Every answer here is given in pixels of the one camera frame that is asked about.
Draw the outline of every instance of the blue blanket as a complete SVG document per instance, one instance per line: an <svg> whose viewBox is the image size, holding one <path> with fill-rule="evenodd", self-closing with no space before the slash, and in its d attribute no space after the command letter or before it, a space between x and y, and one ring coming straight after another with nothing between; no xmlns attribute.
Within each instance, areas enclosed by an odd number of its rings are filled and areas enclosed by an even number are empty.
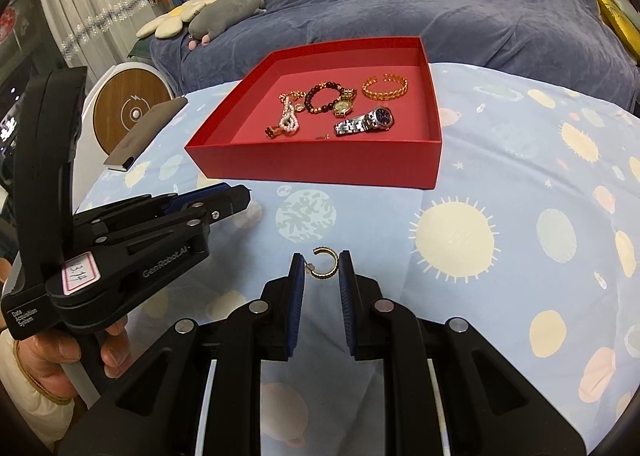
<svg viewBox="0 0 640 456"><path fill-rule="evenodd" d="M265 0L267 12L187 49L186 30L151 44L178 92L243 78L275 50L364 36L415 36L431 62L462 62L568 87L630 108L640 74L596 0Z"/></svg>

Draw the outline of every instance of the red jewelry box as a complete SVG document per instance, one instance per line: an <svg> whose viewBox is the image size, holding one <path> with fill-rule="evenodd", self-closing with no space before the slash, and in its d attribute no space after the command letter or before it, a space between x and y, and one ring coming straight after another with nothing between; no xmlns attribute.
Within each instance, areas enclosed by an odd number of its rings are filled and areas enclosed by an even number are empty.
<svg viewBox="0 0 640 456"><path fill-rule="evenodd" d="M371 76L379 80L369 90L389 92L400 87L383 82L385 73L406 78L407 93L388 102L365 98L362 84ZM265 129L276 127L282 117L278 96L308 91L320 82L358 90L347 118L383 105L393 113L394 125L389 131L337 137L334 124L342 120L331 111L320 115L303 111L296 113L300 128L295 134L268 138ZM313 98L313 106L336 97L335 90L323 89ZM422 43L417 37L383 37L274 52L220 103L185 149L209 178L432 189L442 134Z"/></svg>

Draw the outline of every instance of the gold bracelet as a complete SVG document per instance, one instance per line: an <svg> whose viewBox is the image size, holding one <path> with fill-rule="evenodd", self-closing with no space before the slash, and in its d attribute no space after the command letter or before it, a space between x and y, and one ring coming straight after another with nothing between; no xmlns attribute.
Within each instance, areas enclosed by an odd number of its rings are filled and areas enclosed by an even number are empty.
<svg viewBox="0 0 640 456"><path fill-rule="evenodd" d="M406 95L407 90L409 89L409 81L406 78L402 78L402 76L398 76L397 74L388 74L382 78L383 82L395 82L396 84L400 84L402 87L400 89L396 89L389 92L375 92L370 91L369 86L372 86L378 81L377 76L372 76L368 78L367 81L362 85L362 93L367 98L371 100L378 100L379 102L386 100L395 100L396 98L400 98L401 96Z"/></svg>
<svg viewBox="0 0 640 456"><path fill-rule="evenodd" d="M24 376L24 378L27 379L27 381L31 384L31 387L33 389L35 389L36 391L38 391L42 396L44 396L48 400L52 401L57 406L68 406L68 404L71 404L73 398L60 398L60 397L56 396L55 394L51 394L49 391L47 391L42 386L42 384L40 382L38 382L35 378L33 378L33 376L31 376L29 373L27 373L25 368L22 366L22 362L20 362L20 355L18 354L18 343L19 342L20 341L14 340L14 358L15 358L15 362L16 362L16 364L18 364L18 368L20 369L20 372L22 373L22 376Z"/></svg>

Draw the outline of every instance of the silver watch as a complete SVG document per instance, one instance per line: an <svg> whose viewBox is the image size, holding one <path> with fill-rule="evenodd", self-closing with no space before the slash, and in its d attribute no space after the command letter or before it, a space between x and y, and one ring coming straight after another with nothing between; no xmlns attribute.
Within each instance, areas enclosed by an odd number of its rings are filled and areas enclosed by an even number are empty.
<svg viewBox="0 0 640 456"><path fill-rule="evenodd" d="M358 132L388 131L394 124L394 115L388 107L376 107L365 115L346 119L334 125L335 136Z"/></svg>

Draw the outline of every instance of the label sticker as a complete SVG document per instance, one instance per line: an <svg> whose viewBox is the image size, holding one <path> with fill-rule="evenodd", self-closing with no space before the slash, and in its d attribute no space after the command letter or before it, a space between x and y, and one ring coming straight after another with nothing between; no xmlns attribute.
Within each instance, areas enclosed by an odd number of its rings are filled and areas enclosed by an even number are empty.
<svg viewBox="0 0 640 456"><path fill-rule="evenodd" d="M71 295L97 280L100 280L100 271L90 251L66 261L62 267L62 292L65 295Z"/></svg>

